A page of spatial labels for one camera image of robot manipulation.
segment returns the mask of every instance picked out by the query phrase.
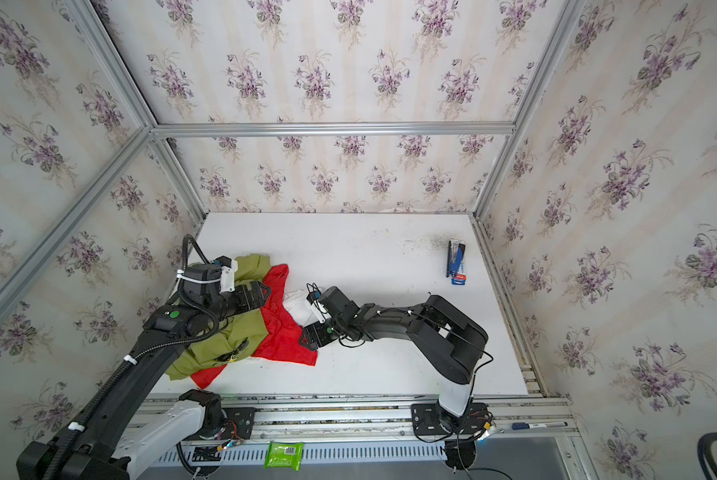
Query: metal vent grille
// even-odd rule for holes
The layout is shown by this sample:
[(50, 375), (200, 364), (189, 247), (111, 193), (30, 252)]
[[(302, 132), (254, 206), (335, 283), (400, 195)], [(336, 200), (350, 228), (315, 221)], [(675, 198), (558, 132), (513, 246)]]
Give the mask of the metal vent grille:
[[(192, 457), (193, 447), (183, 447)], [(303, 465), (357, 462), (423, 462), (441, 460), (443, 442), (423, 443), (417, 440), (398, 442), (346, 442), (306, 444), (302, 451)], [(268, 444), (249, 444), (228, 448), (219, 462), (189, 463), (194, 466), (263, 465)], [(173, 449), (156, 460), (153, 467), (180, 466), (177, 450)]]

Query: green cloth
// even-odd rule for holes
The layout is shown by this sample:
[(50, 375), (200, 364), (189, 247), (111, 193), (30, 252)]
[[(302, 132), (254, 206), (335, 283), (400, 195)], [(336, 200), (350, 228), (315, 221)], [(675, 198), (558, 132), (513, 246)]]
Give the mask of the green cloth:
[[(252, 280), (262, 281), (270, 270), (270, 257), (266, 255), (240, 256), (236, 258), (236, 261), (238, 262), (236, 286), (248, 285)], [(259, 309), (236, 315), (231, 318), (228, 326), (217, 334), (202, 342), (191, 344), (169, 367), (169, 370), (166, 370), (166, 374), (172, 380), (180, 380), (199, 370), (226, 365), (228, 362), (220, 362), (215, 359), (234, 351), (244, 340), (248, 340), (249, 344), (238, 353), (236, 361), (246, 359), (257, 350), (267, 336), (268, 330)]]

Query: white table surface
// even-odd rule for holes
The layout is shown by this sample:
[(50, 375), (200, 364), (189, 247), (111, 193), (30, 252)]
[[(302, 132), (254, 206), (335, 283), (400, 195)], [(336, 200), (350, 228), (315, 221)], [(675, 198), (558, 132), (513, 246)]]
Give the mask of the white table surface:
[[(466, 244), (464, 286), (445, 277), (450, 238)], [(489, 335), (495, 360), (479, 371), (474, 394), (526, 395), (505, 322), (467, 215), (211, 213), (198, 242), (210, 258), (267, 254), (288, 264), (286, 291), (336, 285), (361, 306), (411, 306), (443, 296)], [(200, 261), (191, 254), (191, 262)], [(486, 360), (483, 356), (479, 363)], [(382, 339), (355, 349), (318, 350), (315, 366), (264, 359), (232, 363), (208, 389), (239, 395), (434, 395), (441, 376), (410, 341)], [(152, 393), (196, 388), (164, 375)]]

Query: floral wallpaper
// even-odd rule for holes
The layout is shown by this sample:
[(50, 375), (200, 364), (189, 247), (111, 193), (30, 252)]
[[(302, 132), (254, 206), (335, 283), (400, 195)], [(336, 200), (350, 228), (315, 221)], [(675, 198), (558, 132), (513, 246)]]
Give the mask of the floral wallpaper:
[(511, 120), (563, 4), (93, 2), (162, 123)]
[(504, 141), (353, 135), (171, 144), (211, 211), (363, 213), (473, 211)]
[(0, 0), (0, 284), (133, 134), (61, 0)]
[(23, 447), (50, 439), (110, 375), (195, 232), (147, 152), (109, 192), (0, 327), (0, 478), (16, 478)]
[(600, 477), (701, 478), (697, 439), (717, 431), (717, 2), (592, 0), (577, 28), (488, 240)]

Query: red cloth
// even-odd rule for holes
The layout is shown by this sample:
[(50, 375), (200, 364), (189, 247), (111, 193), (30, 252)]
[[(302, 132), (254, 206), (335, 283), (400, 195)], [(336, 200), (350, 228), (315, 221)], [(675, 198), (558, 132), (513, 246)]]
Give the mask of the red cloth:
[[(299, 344), (302, 327), (295, 323), (282, 304), (288, 275), (289, 267), (287, 265), (277, 265), (270, 269), (266, 277), (262, 279), (262, 282), (272, 289), (268, 302), (260, 309), (268, 329), (268, 336), (260, 343), (252, 356), (314, 366), (318, 353), (311, 352)], [(225, 367), (223, 365), (200, 370), (192, 374), (190, 378), (200, 389), (205, 389)]]

